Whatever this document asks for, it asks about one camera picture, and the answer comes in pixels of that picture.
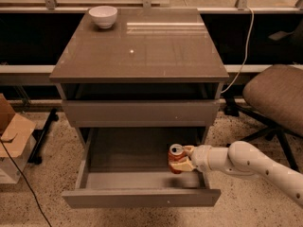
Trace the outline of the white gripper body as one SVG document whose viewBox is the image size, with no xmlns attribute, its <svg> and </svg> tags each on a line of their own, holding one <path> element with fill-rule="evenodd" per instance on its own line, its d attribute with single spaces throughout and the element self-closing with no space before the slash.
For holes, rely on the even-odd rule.
<svg viewBox="0 0 303 227">
<path fill-rule="evenodd" d="M 195 147 L 191 153 L 191 162 L 195 168 L 200 172 L 206 172 L 210 169 L 208 162 L 208 155 L 211 150 L 211 146 L 200 145 Z"/>
</svg>

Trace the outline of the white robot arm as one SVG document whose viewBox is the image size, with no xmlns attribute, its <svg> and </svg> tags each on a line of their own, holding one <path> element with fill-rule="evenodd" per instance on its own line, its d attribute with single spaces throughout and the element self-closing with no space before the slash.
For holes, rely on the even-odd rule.
<svg viewBox="0 0 303 227">
<path fill-rule="evenodd" d="M 303 206 L 303 174 L 277 163 L 244 141 L 236 141 L 228 148 L 173 144 L 169 147 L 168 162 L 174 174 L 197 170 L 221 171 L 240 178 L 260 176 Z"/>
</svg>

